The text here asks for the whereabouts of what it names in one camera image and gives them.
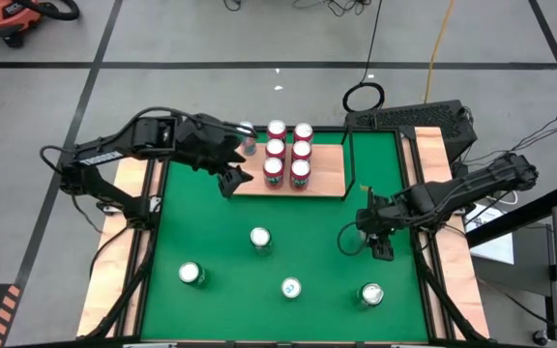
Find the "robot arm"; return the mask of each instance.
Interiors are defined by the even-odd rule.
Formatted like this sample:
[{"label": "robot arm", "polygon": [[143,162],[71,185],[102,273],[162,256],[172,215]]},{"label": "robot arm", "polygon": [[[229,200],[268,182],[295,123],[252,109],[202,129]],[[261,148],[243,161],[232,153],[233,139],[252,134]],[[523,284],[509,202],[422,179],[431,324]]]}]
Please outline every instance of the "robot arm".
[{"label": "robot arm", "polygon": [[[141,117],[150,111],[167,111],[168,116]],[[60,189],[70,195],[89,194],[102,203],[122,211],[129,225],[148,229],[151,226],[149,199],[132,197],[105,181],[97,166],[122,158],[137,160],[171,160],[204,169],[219,178],[219,189],[229,197],[252,176],[230,162],[245,159],[235,152],[240,137],[256,137],[253,129],[222,122],[206,114],[189,115],[166,107],[150,107],[137,113],[121,130],[107,137],[76,144],[63,152],[59,167]]]},{"label": "robot arm", "polygon": [[389,239],[397,229],[422,227],[437,230],[454,211],[499,190],[527,190],[539,173],[525,157],[507,153],[488,167],[444,183],[414,185],[390,198],[368,190],[365,209],[356,214],[356,227],[366,236],[373,257],[391,261]]}]

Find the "gray floor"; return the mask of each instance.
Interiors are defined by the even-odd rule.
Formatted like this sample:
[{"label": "gray floor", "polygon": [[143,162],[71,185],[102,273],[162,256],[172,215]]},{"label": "gray floor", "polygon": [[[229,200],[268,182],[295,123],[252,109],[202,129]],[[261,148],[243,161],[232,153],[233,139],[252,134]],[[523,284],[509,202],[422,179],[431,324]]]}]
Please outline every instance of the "gray floor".
[{"label": "gray floor", "polygon": [[[362,69],[325,69],[316,63],[304,63],[306,69],[284,69],[280,62],[364,62],[376,10],[371,6],[360,16],[336,18],[322,6],[293,9],[290,0],[244,0],[238,13],[228,12],[220,0],[77,2],[81,20],[46,20],[22,49],[8,49],[0,41],[0,62],[12,62],[0,67],[0,283],[15,281],[51,179],[38,150],[64,142],[76,111],[82,117],[77,141],[113,133],[136,111],[151,105],[255,124],[280,118],[290,124],[340,125],[345,115],[342,95],[360,80]],[[277,62],[277,66],[173,65],[176,69],[165,70],[128,65],[130,69],[98,71],[101,63],[91,62],[113,6],[120,4],[99,60]],[[446,0],[385,0],[372,61],[427,62],[447,5]],[[540,5],[557,41],[557,1],[542,0]],[[556,62],[527,0],[457,1],[438,61]],[[40,65],[29,69],[14,62],[73,64],[57,70]],[[385,106],[422,102],[426,70],[373,69],[369,74],[387,90]],[[84,88],[91,91],[87,103],[83,97],[88,95],[81,96]],[[434,71],[429,101],[453,99],[470,106],[475,116],[479,141],[470,152],[473,159],[512,147],[557,115],[557,71]],[[374,96],[359,92],[352,102],[353,107],[366,107],[374,103]],[[539,168],[541,177],[534,189],[519,194],[519,205],[557,188],[557,134],[523,154]],[[112,179],[115,167],[103,172]],[[81,204],[101,221],[91,199]],[[70,198],[58,194],[8,344],[74,337],[97,242],[97,234],[73,209]],[[486,288],[481,291],[492,337],[531,344],[531,332],[542,324],[504,297]],[[511,292],[543,312],[542,298]]]}]

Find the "shop vacuum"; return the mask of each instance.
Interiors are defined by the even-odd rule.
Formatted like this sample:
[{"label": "shop vacuum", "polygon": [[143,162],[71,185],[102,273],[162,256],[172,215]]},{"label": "shop vacuum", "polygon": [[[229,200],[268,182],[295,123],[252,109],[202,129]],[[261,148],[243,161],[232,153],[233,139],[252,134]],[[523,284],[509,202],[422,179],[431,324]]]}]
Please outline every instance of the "shop vacuum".
[{"label": "shop vacuum", "polygon": [[75,20],[79,10],[74,0],[62,0],[70,11],[60,12],[48,2],[38,0],[0,0],[0,37],[9,47],[23,46],[23,35],[34,28],[44,15],[58,20]]}]

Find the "green mat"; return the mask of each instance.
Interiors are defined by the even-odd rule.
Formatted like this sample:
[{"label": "green mat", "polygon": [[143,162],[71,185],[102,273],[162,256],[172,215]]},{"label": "green mat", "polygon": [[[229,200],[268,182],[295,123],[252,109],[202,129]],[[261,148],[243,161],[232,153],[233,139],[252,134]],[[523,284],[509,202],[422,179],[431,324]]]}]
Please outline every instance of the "green mat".
[{"label": "green mat", "polygon": [[[314,142],[338,144],[341,137],[317,133]],[[227,200],[215,177],[171,164],[142,338],[426,341],[407,231],[393,236],[393,262],[374,260],[369,248],[355,257],[337,249],[338,230],[366,205],[360,185],[385,195],[402,189],[391,133],[354,133],[354,151],[357,181],[344,202],[258,196]],[[272,233],[272,255],[259,257],[253,251],[249,232],[255,226]],[[355,228],[346,232],[345,248],[359,241]],[[178,270],[186,261],[207,270],[207,288],[180,281]],[[288,276],[302,283],[300,297],[291,302],[280,292]],[[380,306],[362,311],[351,300],[366,282],[379,283],[385,297]]]}]

